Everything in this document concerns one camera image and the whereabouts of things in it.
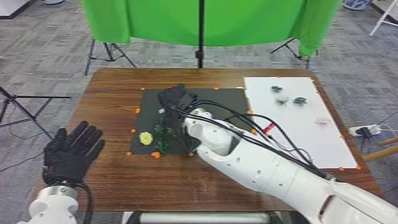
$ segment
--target black mat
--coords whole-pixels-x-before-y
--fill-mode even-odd
[[[164,89],[148,89],[144,90],[142,93],[140,115],[135,123],[135,136],[132,142],[133,154],[151,154],[153,150],[156,149],[155,126],[158,124],[158,110],[162,109],[158,103],[158,93],[162,91]],[[197,94],[199,100],[201,99],[212,100],[217,103],[220,103],[228,108],[236,110],[236,112],[247,113],[249,106],[247,106],[245,93],[242,89],[220,89],[220,90],[187,89],[187,92]],[[231,113],[212,105],[203,105],[201,108],[204,108],[206,111],[213,114],[215,119],[222,120],[231,116]],[[251,128],[240,121],[235,122],[235,125],[251,131]],[[149,146],[144,146],[140,144],[139,135],[142,132],[149,132],[153,134],[155,141]],[[171,145],[167,154],[187,154],[187,144],[181,142],[181,140],[176,137],[172,137],[172,135],[167,135],[167,141]]]

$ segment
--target black gloved hand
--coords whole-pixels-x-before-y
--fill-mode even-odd
[[[71,185],[84,182],[84,176],[101,153],[103,131],[84,121],[68,135],[59,129],[53,141],[45,148],[43,178],[48,185],[66,181]]]

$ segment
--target green screen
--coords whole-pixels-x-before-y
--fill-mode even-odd
[[[197,46],[199,0],[82,0],[94,39],[130,37]],[[206,0],[204,45],[300,40],[311,56],[322,43],[338,0]]]

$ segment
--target white paper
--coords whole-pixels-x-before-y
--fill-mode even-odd
[[[281,93],[272,92],[272,86],[283,87]],[[268,116],[281,125],[297,147],[311,154],[315,165],[320,168],[355,168],[355,159],[311,78],[247,77],[245,88],[252,112]],[[290,98],[284,105],[276,101],[279,94]],[[302,106],[293,103],[297,97],[308,99]],[[327,120],[327,124],[316,123],[316,119]],[[270,124],[261,118],[254,118],[254,121],[263,128]],[[292,149],[277,128],[270,134]]]

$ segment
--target robot forearm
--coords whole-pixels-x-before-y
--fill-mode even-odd
[[[77,224],[75,212],[78,210],[78,192],[68,186],[46,187],[30,204],[30,221],[18,224]]]
[[[212,114],[196,109],[192,113],[212,119]],[[215,120],[229,128],[233,125]],[[192,137],[201,140],[197,154],[210,165],[254,191],[268,193],[297,209],[313,224],[393,224],[396,207],[354,185],[322,178],[277,153],[236,138],[231,131],[206,121],[185,119]],[[261,140],[245,130],[240,132]]]

